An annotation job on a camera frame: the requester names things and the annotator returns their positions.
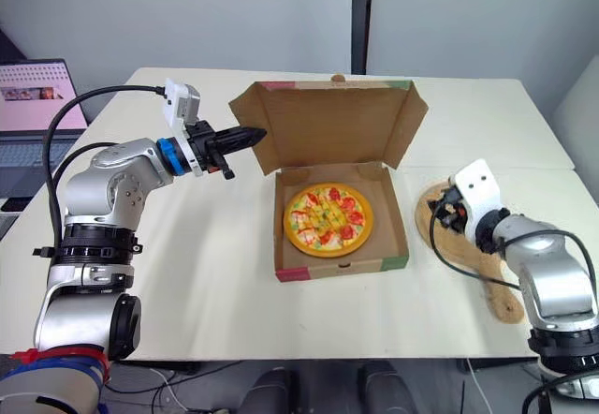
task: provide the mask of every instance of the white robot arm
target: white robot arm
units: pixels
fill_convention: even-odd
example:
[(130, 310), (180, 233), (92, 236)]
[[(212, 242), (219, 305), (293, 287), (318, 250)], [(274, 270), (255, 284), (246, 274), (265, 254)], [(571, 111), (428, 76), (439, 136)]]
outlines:
[(236, 126), (215, 132), (197, 118), (199, 94), (167, 81), (164, 114), (174, 136), (106, 148), (66, 186), (65, 234), (52, 258), (34, 334), (36, 348), (16, 353), (25, 364), (0, 381), (0, 413), (96, 411), (110, 361), (139, 343), (141, 303), (133, 285), (135, 231), (149, 193), (174, 177), (221, 170), (224, 155), (258, 143), (265, 130)]
[[(482, 252), (500, 253), (518, 276), (533, 326), (529, 347), (540, 356), (544, 378), (554, 380), (596, 370), (596, 375), (574, 378), (555, 389), (572, 398), (599, 399), (596, 282), (582, 242), (548, 223), (510, 214), (482, 159), (452, 175), (444, 196), (430, 207), (431, 226), (438, 218), (443, 227), (464, 234)], [(581, 247), (585, 268), (566, 251), (565, 236)]]

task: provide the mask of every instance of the pizza box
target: pizza box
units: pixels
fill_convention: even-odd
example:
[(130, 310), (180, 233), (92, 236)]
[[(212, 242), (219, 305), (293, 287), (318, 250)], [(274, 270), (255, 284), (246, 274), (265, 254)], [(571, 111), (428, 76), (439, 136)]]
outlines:
[[(409, 252), (389, 170), (397, 169), (428, 110), (411, 81), (257, 81), (229, 103), (242, 126), (267, 130), (254, 147), (275, 170), (274, 271), (282, 282), (401, 269)], [(373, 208), (371, 236), (338, 258), (299, 251), (285, 236), (285, 206), (303, 188), (339, 182)]]

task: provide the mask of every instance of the toy pizza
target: toy pizza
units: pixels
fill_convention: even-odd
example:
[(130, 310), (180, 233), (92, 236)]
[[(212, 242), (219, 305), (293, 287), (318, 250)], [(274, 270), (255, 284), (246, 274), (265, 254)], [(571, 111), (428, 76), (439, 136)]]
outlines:
[(366, 242), (373, 230), (373, 209), (353, 187), (323, 183), (291, 199), (283, 225), (289, 241), (303, 253), (341, 257)]

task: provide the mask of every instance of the white cable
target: white cable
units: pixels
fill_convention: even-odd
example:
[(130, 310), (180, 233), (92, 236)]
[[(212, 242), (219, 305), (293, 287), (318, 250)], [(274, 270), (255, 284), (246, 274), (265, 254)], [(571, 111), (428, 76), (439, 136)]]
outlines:
[(189, 409), (187, 407), (185, 407), (185, 405), (179, 401), (179, 399), (177, 398), (177, 395), (175, 395), (175, 392), (170, 387), (170, 383), (168, 382), (167, 378), (162, 374), (162, 372), (159, 372), (156, 369), (150, 369), (150, 370), (153, 371), (155, 374), (159, 375), (162, 379), (164, 379), (165, 384), (167, 385), (168, 391), (172, 395), (172, 398), (175, 400), (175, 402), (177, 402), (177, 405), (179, 405), (183, 411), (185, 411), (185, 412), (189, 411)]
[(468, 363), (468, 368), (470, 369), (470, 374), (472, 375), (472, 379), (475, 381), (475, 385), (478, 388), (478, 391), (480, 392), (480, 396), (483, 397), (485, 405), (487, 405), (489, 414), (493, 414), (493, 410), (490, 408), (489, 400), (487, 400), (487, 396), (483, 392), (483, 388), (481, 388), (480, 384), (478, 384), (478, 379), (476, 379), (475, 371), (472, 369), (472, 365), (470, 364), (470, 358), (466, 358), (466, 362)]

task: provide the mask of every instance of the white wall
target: white wall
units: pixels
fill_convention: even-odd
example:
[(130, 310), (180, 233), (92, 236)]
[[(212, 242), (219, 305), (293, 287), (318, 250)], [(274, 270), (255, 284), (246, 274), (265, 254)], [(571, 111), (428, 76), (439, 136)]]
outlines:
[(373, 0), (368, 73), (516, 78), (552, 114), (599, 52), (599, 0)]
[(0, 26), (29, 58), (65, 58), (80, 92), (138, 67), (350, 69), (351, 0), (0, 0)]
[(599, 203), (599, 55), (553, 113), (551, 125)]

